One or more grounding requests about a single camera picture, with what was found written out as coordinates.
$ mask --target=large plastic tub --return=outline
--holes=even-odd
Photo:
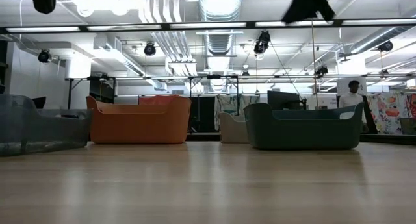
[[[20,95],[0,95],[0,156],[84,147],[91,110],[37,110]]]

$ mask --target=fluorescent light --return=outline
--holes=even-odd
[[[318,21],[314,21],[313,22],[313,26],[321,26],[321,25],[330,25],[332,24],[332,21],[326,22],[323,20],[318,20]],[[299,22],[294,22],[291,24],[288,24],[289,26],[310,26],[312,27],[312,21],[299,21]],[[255,23],[256,27],[285,27],[286,24],[284,22],[281,21],[262,21],[262,22],[256,22]]]
[[[171,77],[148,77],[149,79],[172,79],[172,80],[174,80],[174,79],[189,79],[188,77],[174,77],[174,76],[171,76]]]
[[[411,24],[416,23],[416,19],[353,19],[343,21],[343,25],[379,25],[395,23]]]
[[[245,27],[245,22],[221,22],[221,23],[174,23],[171,29],[191,29],[191,28],[239,28]]]
[[[6,30],[8,32],[79,32],[79,27],[16,27]]]
[[[122,30],[150,30],[161,29],[161,25],[112,25],[112,26],[88,26],[90,31],[122,31]]]
[[[197,35],[238,35],[238,34],[244,34],[243,31],[229,31],[229,32],[223,32],[223,31],[204,31],[204,32],[196,32]]]
[[[273,22],[256,22],[256,27],[284,27],[286,24],[280,21],[273,21]]]
[[[143,77],[116,77],[118,81],[135,81],[135,80],[142,80]]]

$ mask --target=white wall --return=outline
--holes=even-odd
[[[19,49],[10,42],[7,49],[9,74],[6,93],[30,98],[46,96],[45,108],[66,108],[68,86],[65,68],[54,63],[43,64],[37,56]]]

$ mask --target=spotlight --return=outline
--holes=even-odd
[[[241,76],[249,76],[250,74],[248,73],[248,71],[243,71]]]
[[[148,42],[144,48],[144,54],[147,56],[153,56],[156,53],[155,42]]]
[[[38,60],[39,62],[50,63],[52,56],[49,53],[49,49],[42,49],[42,52],[39,53]]]
[[[319,67],[315,72],[315,75],[317,75],[318,78],[322,78],[325,74],[328,74],[328,68],[325,65]]]
[[[57,0],[33,0],[34,8],[43,14],[51,13],[57,5]]]
[[[392,49],[393,49],[393,43],[390,42],[390,41],[384,42],[383,44],[381,44],[377,47],[377,50],[379,50],[380,52],[383,52],[383,51],[388,52]]]
[[[389,71],[387,69],[383,69],[380,72],[380,75],[388,75],[388,74],[389,74]]]
[[[270,34],[268,33],[268,31],[261,31],[259,38],[255,42],[254,53],[259,55],[259,54],[266,52],[269,42],[270,42]]]

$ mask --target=dark object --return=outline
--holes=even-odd
[[[254,53],[257,55],[260,55],[266,52],[269,42],[270,42],[270,34],[268,33],[268,31],[261,31],[259,38],[255,42]]]
[[[49,49],[42,49],[42,52],[38,56],[39,62],[50,63],[52,61],[52,56],[49,53]]]
[[[43,14],[49,14],[57,5],[57,0],[33,0],[34,8]]]
[[[144,48],[144,54],[147,56],[153,56],[156,53],[155,42],[148,42]]]
[[[215,130],[213,120],[215,110],[215,97],[191,97],[190,129],[194,133],[213,133]]]
[[[266,103],[244,109],[250,144],[264,150],[345,150],[357,147],[363,103],[333,110],[272,110]],[[350,119],[339,119],[354,112]]]
[[[386,134],[361,134],[361,142],[389,143],[393,145],[415,146],[416,136],[412,135],[386,135]]]
[[[380,74],[381,75],[388,75],[389,74],[389,71],[386,68],[386,69],[381,70]]]
[[[324,75],[328,74],[328,67],[326,67],[325,65],[322,65],[321,67],[317,69],[315,74],[318,76],[318,78],[322,78]]]
[[[326,0],[292,0],[292,4],[286,11],[282,21],[293,23],[308,18],[315,18],[318,11],[326,21],[331,20],[335,15],[335,12]]]
[[[353,87],[354,85],[359,85],[359,82],[358,82],[358,81],[356,81],[356,80],[353,80],[353,81],[350,81],[350,82],[348,83],[348,87],[349,87],[349,88]]]
[[[250,74],[248,73],[248,71],[243,71],[241,76],[249,76]]]
[[[402,126],[402,133],[404,135],[416,135],[416,119],[401,118],[400,125]]]
[[[34,98],[32,99],[34,105],[36,106],[36,108],[38,110],[41,110],[44,108],[45,103],[46,103],[46,97],[38,97],[38,98]]]
[[[267,91],[267,103],[272,110],[300,110],[300,98],[295,93]]]
[[[377,50],[380,52],[383,52],[383,51],[388,52],[388,51],[391,51],[392,49],[393,49],[393,43],[390,41],[384,42],[383,44],[377,47]]]
[[[207,75],[207,79],[221,79],[221,75],[218,75],[218,74]]]

